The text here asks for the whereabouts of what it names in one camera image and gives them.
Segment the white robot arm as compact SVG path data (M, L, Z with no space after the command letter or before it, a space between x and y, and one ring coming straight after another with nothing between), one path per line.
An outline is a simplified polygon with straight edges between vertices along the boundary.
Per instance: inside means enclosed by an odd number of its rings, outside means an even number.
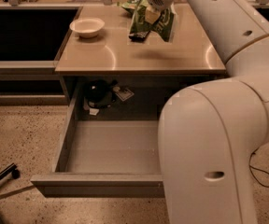
M163 10L173 0L148 0ZM174 94L159 120L170 224L257 224L249 159L269 142L269 21L246 0L187 0L227 78Z

